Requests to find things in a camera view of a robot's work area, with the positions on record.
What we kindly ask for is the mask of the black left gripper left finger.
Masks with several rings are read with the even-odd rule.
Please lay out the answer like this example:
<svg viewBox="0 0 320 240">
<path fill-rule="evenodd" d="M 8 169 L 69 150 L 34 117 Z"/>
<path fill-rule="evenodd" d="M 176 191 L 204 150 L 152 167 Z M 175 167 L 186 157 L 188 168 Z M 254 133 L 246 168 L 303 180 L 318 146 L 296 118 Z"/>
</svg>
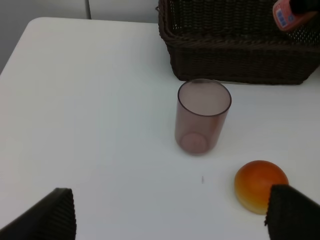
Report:
<svg viewBox="0 0 320 240">
<path fill-rule="evenodd" d="M 74 240 L 77 221 L 70 188 L 55 188 L 0 230 L 2 240 Z"/>
</svg>

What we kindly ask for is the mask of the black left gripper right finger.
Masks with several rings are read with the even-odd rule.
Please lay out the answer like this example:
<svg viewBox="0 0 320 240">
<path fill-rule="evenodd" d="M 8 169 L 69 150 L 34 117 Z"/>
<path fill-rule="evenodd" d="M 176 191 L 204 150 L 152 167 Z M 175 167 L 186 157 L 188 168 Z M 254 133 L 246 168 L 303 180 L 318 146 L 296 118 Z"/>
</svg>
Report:
<svg viewBox="0 0 320 240">
<path fill-rule="evenodd" d="M 271 240 L 319 240 L 320 205 L 290 185 L 275 184 L 264 225 Z"/>
</svg>

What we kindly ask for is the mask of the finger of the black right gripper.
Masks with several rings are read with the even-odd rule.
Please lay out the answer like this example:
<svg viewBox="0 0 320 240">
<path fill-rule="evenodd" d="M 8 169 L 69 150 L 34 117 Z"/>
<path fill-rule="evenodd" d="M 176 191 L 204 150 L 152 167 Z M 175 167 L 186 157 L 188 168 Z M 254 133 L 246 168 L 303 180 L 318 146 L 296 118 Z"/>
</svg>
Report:
<svg viewBox="0 0 320 240">
<path fill-rule="evenodd" d="M 320 0 L 290 0 L 289 5 L 296 15 L 320 11 Z"/>
</svg>

